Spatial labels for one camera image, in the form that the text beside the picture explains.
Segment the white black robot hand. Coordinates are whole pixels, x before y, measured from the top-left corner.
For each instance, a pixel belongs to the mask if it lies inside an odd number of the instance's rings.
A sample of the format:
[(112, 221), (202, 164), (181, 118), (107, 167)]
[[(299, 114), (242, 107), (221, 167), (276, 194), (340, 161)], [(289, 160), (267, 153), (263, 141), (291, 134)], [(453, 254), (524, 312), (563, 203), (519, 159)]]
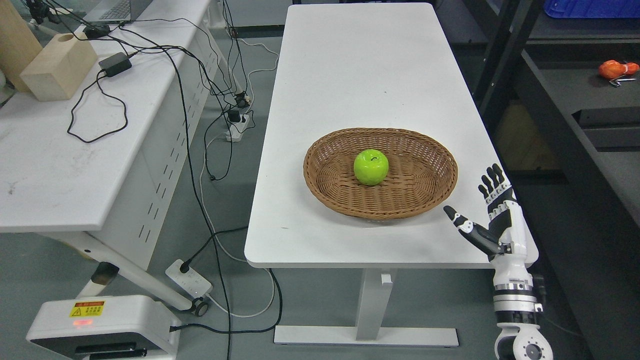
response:
[(494, 267), (493, 285), (497, 290), (533, 289), (533, 276), (527, 271), (526, 224), (522, 207), (503, 169), (493, 164), (481, 177), (478, 190), (483, 195), (489, 217), (488, 228), (443, 207), (464, 239), (487, 255)]

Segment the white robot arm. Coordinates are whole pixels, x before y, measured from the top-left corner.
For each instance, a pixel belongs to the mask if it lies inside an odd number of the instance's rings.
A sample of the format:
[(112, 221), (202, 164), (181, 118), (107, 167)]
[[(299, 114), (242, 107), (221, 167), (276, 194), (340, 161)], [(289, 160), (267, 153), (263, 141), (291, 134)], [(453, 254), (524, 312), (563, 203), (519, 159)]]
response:
[(501, 329), (494, 342), (494, 355), (498, 360), (553, 360), (553, 349), (539, 331), (543, 306), (532, 285), (494, 285), (493, 304), (496, 323)]

